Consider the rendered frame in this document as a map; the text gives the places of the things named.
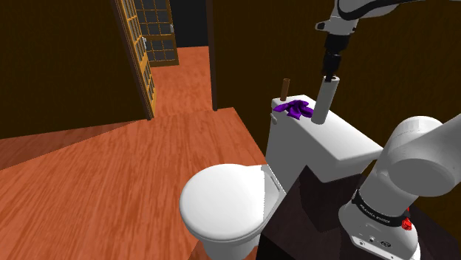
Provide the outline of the white toilet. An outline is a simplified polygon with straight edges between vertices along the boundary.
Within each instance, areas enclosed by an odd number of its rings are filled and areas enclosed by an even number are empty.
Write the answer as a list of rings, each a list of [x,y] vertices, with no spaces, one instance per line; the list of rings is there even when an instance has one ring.
[[[328,112],[323,124],[270,113],[262,165],[218,164],[189,179],[179,201],[189,232],[212,260],[243,260],[304,168],[321,182],[361,173],[382,147]]]

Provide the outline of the white tube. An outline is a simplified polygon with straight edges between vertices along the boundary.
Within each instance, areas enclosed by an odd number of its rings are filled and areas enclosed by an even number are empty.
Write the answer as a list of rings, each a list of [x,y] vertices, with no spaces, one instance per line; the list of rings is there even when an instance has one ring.
[[[329,81],[324,76],[311,117],[313,123],[321,125],[325,122],[339,82],[340,78],[337,76],[333,76]]]

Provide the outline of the wooden lattice door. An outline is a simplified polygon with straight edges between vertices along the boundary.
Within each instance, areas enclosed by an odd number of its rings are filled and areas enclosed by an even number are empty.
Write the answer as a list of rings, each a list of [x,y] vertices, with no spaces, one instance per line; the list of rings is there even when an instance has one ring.
[[[170,0],[134,0],[150,67],[179,64]]]
[[[146,39],[142,36],[140,22],[134,0],[114,0],[121,20],[124,38],[127,40],[129,55],[134,65],[135,78],[142,104],[146,110],[146,119],[154,118],[156,92],[151,76],[151,67],[146,50]]]

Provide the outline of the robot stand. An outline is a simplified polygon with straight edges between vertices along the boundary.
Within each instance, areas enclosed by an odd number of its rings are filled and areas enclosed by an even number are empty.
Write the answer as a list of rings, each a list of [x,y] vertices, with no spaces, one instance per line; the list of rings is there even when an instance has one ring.
[[[354,246],[338,221],[338,209],[365,179],[357,174],[322,183],[304,168],[264,228],[256,260],[383,260]],[[461,260],[458,236],[445,230],[441,218],[418,203],[410,213],[420,260]]]

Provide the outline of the purple cloth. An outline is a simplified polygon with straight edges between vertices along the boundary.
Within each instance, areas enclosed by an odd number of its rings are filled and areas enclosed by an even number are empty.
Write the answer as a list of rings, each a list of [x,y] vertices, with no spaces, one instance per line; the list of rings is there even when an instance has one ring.
[[[292,100],[287,103],[280,104],[273,108],[275,112],[287,112],[287,116],[300,120],[301,116],[311,118],[313,116],[313,109],[309,103],[304,100]]]

